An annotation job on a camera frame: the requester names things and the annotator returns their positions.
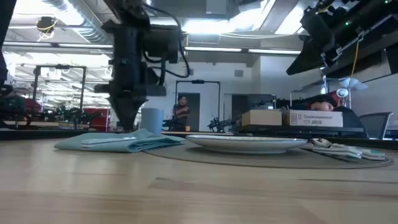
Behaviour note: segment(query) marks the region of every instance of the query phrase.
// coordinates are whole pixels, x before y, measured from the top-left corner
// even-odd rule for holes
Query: blue object
[[[92,142],[93,139],[120,139],[122,141],[92,144],[91,147],[82,147],[85,142]],[[86,133],[72,138],[65,139],[54,145],[57,149],[81,150],[81,151],[100,151],[100,152],[141,152],[143,150],[158,147],[176,146],[183,144],[184,138],[154,134],[146,129],[140,129],[133,133],[113,134],[113,133]]]
[[[152,133],[160,134],[163,127],[163,110],[157,108],[142,108],[141,127]]]

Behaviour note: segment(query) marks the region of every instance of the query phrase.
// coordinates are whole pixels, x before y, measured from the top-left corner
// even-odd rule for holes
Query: light blue napkin
[[[81,144],[90,139],[123,139],[135,138],[128,141],[108,142],[95,144],[91,147],[82,147]],[[183,144],[184,138],[154,134],[146,129],[140,129],[133,133],[113,134],[113,133],[86,133],[72,138],[65,139],[54,145],[57,149],[82,150],[82,151],[101,151],[101,152],[140,152],[143,150],[158,147],[176,146]]]

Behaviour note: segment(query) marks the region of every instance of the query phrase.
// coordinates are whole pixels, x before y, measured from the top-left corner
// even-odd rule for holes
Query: cardboard box
[[[289,110],[287,114],[290,126],[343,127],[342,112]]]
[[[280,110],[250,110],[242,114],[242,127],[249,124],[281,126],[282,112]]]

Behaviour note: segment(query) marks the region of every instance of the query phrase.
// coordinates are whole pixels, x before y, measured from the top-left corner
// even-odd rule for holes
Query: folded cloth
[[[158,147],[183,144],[184,138],[154,134],[146,129],[133,133],[86,133],[65,139],[54,145],[57,149],[101,151],[101,152],[140,152]]]

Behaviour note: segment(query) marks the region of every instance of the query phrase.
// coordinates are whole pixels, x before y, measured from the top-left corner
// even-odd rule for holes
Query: workstation
[[[0,6],[1,223],[397,223],[398,1]]]

